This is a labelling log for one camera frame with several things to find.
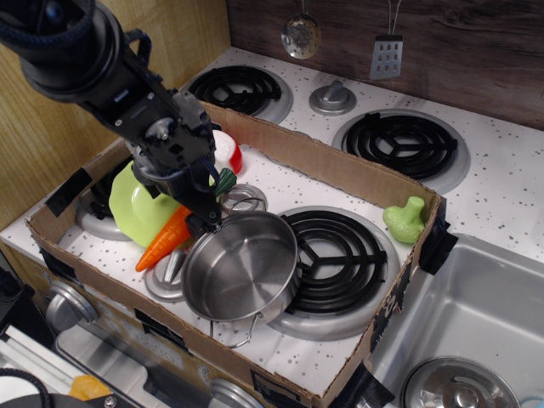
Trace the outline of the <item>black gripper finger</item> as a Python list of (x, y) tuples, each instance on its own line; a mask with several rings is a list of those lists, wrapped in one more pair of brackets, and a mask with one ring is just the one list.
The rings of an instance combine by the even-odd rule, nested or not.
[(195, 240), (199, 240), (207, 234), (214, 234), (219, 229), (218, 225), (209, 224), (195, 214), (190, 214), (185, 218), (185, 225)]
[(153, 181), (145, 180), (142, 182), (142, 186), (153, 200), (155, 200), (162, 193), (159, 185)]

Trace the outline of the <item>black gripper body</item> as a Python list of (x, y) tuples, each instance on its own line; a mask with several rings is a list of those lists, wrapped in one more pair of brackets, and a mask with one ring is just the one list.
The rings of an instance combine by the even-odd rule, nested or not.
[(149, 180), (157, 183), (163, 195), (187, 207), (192, 213), (209, 224), (220, 220), (220, 206), (215, 198), (215, 185), (210, 185), (212, 178), (219, 181), (219, 173), (213, 162), (206, 156), (196, 160), (183, 170), (159, 173), (146, 159), (135, 157), (132, 165), (135, 178), (142, 184)]

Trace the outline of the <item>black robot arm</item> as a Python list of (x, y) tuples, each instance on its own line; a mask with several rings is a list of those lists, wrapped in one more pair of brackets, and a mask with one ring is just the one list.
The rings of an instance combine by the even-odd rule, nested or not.
[(127, 141), (136, 179), (205, 225), (219, 222), (213, 123), (191, 93), (149, 68), (144, 31), (124, 31), (96, 1), (4, 1), (1, 43), (40, 94), (72, 103)]

